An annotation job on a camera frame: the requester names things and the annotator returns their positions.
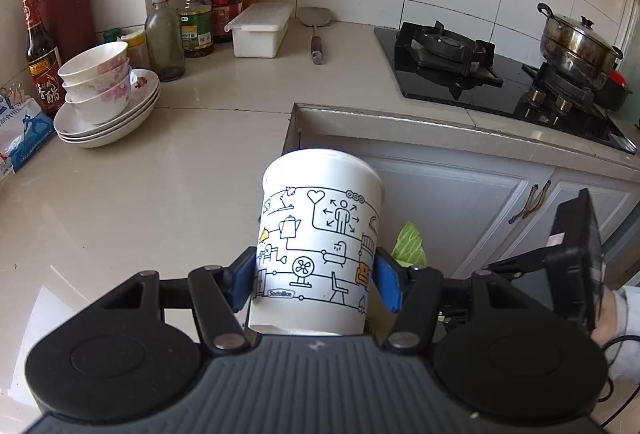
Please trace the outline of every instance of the spatula handle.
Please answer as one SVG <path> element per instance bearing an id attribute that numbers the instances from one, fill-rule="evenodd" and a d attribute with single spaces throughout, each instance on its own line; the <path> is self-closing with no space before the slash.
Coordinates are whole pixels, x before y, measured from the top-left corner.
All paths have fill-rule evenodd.
<path id="1" fill-rule="evenodd" d="M 314 35 L 311 38 L 311 60 L 316 65 L 322 65 L 324 62 L 324 56 L 322 55 L 322 38 L 318 35 Z"/>

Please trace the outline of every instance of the white countertop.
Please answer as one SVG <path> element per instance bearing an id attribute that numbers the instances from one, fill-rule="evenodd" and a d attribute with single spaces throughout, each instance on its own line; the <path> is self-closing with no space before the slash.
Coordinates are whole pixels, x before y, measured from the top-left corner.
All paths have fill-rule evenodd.
<path id="1" fill-rule="evenodd" d="M 297 21 L 274 60 L 235 59 L 230 44 L 218 46 L 162 85 L 156 110 L 131 136 L 98 149 L 53 138 L 0 187 L 0 433 L 38 417 L 22 367 L 52 328 L 137 271 L 183 277 L 254 244 L 262 173 L 281 153 L 295 102 L 401 115 L 433 125 L 426 139 L 435 146 L 640 182 L 639 157 L 405 99 L 370 26 L 334 23 L 320 33 L 321 67 L 309 57 L 311 30 Z M 633 126 L 623 131 L 640 143 Z M 168 321 L 193 332 L 184 313 Z"/>

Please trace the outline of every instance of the pot lid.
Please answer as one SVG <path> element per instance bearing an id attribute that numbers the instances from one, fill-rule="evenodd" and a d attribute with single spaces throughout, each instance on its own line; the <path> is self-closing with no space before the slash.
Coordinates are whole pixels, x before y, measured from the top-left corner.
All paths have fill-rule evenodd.
<path id="1" fill-rule="evenodd" d="M 564 15 L 557 15 L 554 13 L 553 18 L 558 22 L 562 22 L 567 26 L 571 26 L 578 33 L 582 33 L 587 38 L 590 38 L 597 44 L 601 45 L 604 48 L 609 49 L 609 51 L 615 54 L 613 48 L 611 47 L 611 44 L 609 44 L 602 36 L 598 35 L 598 33 L 596 33 L 592 29 L 593 22 L 591 22 L 591 20 L 589 20 L 587 17 L 581 17 L 582 20 L 578 22 L 578 20 L 566 17 Z"/>

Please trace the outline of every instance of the stainless steel pot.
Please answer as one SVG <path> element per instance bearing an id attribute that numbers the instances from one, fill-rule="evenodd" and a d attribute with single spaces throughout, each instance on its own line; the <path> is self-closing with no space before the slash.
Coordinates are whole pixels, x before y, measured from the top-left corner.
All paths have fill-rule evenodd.
<path id="1" fill-rule="evenodd" d="M 546 16 L 540 40 L 545 60 L 581 85 L 600 90 L 616 60 L 622 60 L 622 51 L 593 31 L 593 22 L 585 17 L 578 22 L 556 15 L 543 3 L 538 11 Z"/>

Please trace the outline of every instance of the cabinet door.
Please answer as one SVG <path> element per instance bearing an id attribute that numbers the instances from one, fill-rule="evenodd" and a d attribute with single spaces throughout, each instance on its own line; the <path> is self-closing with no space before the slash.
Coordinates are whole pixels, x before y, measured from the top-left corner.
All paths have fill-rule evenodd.
<path id="1" fill-rule="evenodd" d="M 589 189 L 596 213 L 600 238 L 605 242 L 640 201 L 640 185 L 629 181 L 558 168 L 540 209 L 520 223 L 496 252 L 500 259 L 526 253 L 546 244 L 560 203 Z"/>
<path id="2" fill-rule="evenodd" d="M 504 242 L 509 218 L 540 188 L 553 168 L 475 153 L 366 139 L 302 134 L 301 148 L 330 147 L 361 157 L 385 185 L 378 246 L 389 252 L 413 221 L 429 265 L 467 277 Z"/>

